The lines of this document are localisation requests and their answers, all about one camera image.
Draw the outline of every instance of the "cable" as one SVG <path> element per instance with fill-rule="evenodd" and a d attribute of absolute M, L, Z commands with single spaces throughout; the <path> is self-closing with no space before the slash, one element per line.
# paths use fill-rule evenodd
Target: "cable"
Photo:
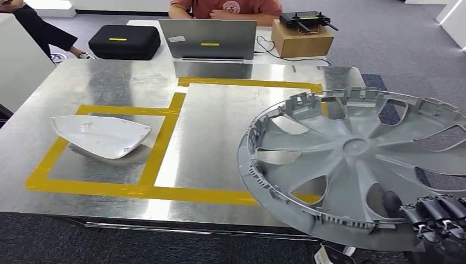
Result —
<path fill-rule="evenodd" d="M 260 42 L 259 42 L 259 38 L 262 38 L 265 42 L 272 42 L 274 45 L 271 49 L 266 49 L 264 47 L 264 45 L 262 45 Z M 265 51 L 254 51 L 254 53 L 268 53 L 270 54 L 271 56 L 277 58 L 277 59 L 282 59 L 284 61 L 288 61 L 288 62 L 301 62 L 301 61 L 323 61 L 323 62 L 327 62 L 327 64 L 329 66 L 332 66 L 332 64 L 328 61 L 328 60 L 324 60 L 324 59 L 318 59 L 318 58 L 313 58 L 313 59 L 285 59 L 285 58 L 281 58 L 279 56 L 276 56 L 274 55 L 273 53 L 271 53 L 272 50 L 275 49 L 275 41 L 273 40 L 266 40 L 263 36 L 257 36 L 256 38 L 257 40 L 257 44 L 259 44 L 259 46 L 261 46 Z"/>

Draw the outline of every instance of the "metal table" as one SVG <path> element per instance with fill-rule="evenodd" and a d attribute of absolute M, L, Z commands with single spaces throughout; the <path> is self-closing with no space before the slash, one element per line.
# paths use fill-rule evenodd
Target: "metal table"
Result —
<path fill-rule="evenodd" d="M 356 68 L 67 60 L 0 130 L 0 211 L 90 227 L 310 239 L 257 205 L 237 148 L 268 106 L 350 86 L 364 86 Z M 71 114 L 153 130 L 126 157 L 107 160 L 57 137 L 49 118 Z"/>

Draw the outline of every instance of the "laptop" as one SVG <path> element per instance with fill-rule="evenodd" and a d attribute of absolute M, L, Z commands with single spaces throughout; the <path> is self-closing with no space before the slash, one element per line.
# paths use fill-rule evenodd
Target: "laptop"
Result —
<path fill-rule="evenodd" d="M 253 59 L 255 20 L 160 19 L 177 59 Z"/>

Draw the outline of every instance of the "yellow tape square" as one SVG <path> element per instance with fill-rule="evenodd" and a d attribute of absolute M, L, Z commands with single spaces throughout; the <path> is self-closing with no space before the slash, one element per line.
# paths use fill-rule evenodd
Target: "yellow tape square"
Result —
<path fill-rule="evenodd" d="M 312 92 L 322 90 L 320 84 L 304 82 L 275 82 L 236 79 L 209 79 L 209 78 L 180 78 L 179 86 L 189 86 L 190 83 L 268 86 L 284 88 L 304 88 Z M 65 194 L 99 195 L 130 197 L 142 199 L 160 199 L 188 202 L 209 202 L 231 205 L 257 205 L 255 199 L 248 191 L 206 190 L 189 188 L 157 187 L 154 183 L 162 165 L 162 161 L 170 143 L 171 135 L 181 112 L 186 94 L 175 93 L 168 108 L 141 108 L 117 106 L 89 106 L 82 105 L 75 114 L 125 114 L 143 116 L 165 116 L 162 127 L 157 135 L 156 142 L 149 154 L 144 170 L 137 184 L 98 183 L 78 180 L 48 179 L 48 173 L 65 150 L 68 142 L 59 137 L 36 169 L 26 180 L 26 188 L 30 191 L 45 191 Z M 320 196 L 299 195 L 299 198 L 308 202 L 316 201 Z"/>

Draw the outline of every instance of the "black case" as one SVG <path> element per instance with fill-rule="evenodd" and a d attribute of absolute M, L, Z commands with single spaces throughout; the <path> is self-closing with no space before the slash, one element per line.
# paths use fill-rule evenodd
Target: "black case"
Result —
<path fill-rule="evenodd" d="M 148 61 L 160 47 L 160 34 L 153 26 L 103 26 L 89 41 L 101 59 Z"/>

